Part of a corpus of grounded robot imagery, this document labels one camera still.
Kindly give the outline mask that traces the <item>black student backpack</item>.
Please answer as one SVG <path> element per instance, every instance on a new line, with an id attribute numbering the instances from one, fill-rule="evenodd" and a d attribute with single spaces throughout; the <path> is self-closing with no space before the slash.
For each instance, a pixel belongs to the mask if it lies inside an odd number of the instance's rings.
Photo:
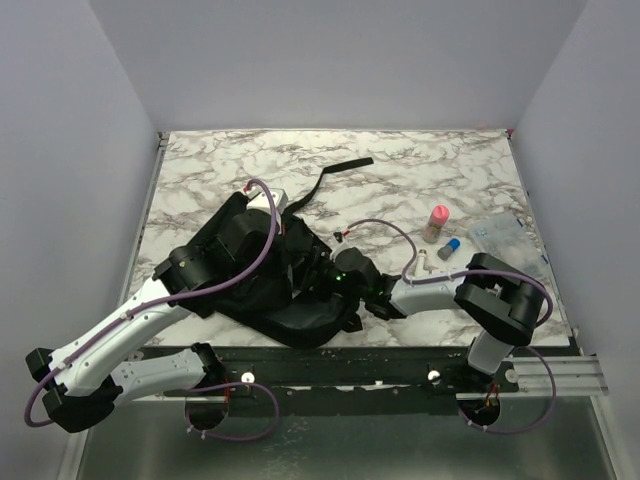
<path id="1" fill-rule="evenodd" d="M 185 245 L 154 270 L 178 305 L 200 318 L 215 313 L 293 348 L 316 348 L 341 330 L 362 327 L 357 310 L 379 274 L 355 276 L 330 261 L 330 248 L 297 216 L 314 195 L 277 205 L 258 190 L 232 194 Z"/>

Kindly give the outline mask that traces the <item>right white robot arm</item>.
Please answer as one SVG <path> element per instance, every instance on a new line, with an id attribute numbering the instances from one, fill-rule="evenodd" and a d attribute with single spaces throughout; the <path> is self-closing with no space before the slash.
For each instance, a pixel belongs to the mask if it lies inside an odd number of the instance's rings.
<path id="1" fill-rule="evenodd" d="M 514 348 L 529 345 L 553 311 L 553 300 L 539 281 L 487 253 L 474 254 L 460 271 L 408 278 L 383 274 L 357 248 L 341 247 L 312 261 L 304 286 L 323 297 L 363 304 L 384 320 L 466 312 L 482 327 L 459 370 L 462 384 L 474 392 L 494 383 L 502 361 Z"/>

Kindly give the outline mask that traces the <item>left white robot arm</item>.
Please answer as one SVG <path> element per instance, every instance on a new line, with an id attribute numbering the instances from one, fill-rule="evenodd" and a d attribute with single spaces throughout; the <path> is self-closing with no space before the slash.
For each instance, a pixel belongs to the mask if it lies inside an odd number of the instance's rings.
<path id="1" fill-rule="evenodd" d="M 159 278 L 143 286 L 118 310 L 90 332 L 68 345 L 36 348 L 26 364 L 37 385 L 27 400 L 23 420 L 30 428 L 52 424 L 69 433 L 87 430 L 104 420 L 117 405 L 153 393 L 194 389 L 214 393 L 222 380 L 216 357 L 207 346 L 194 345 L 161 359 L 128 362 L 127 357 L 155 334 L 196 311 L 215 296 L 251 276 L 264 262 L 280 232 L 277 211 L 250 210 L 267 222 L 267 234 L 254 261 L 236 276 L 216 285 L 192 280 L 194 268 L 173 264 L 169 269 L 184 288 L 172 294 Z"/>

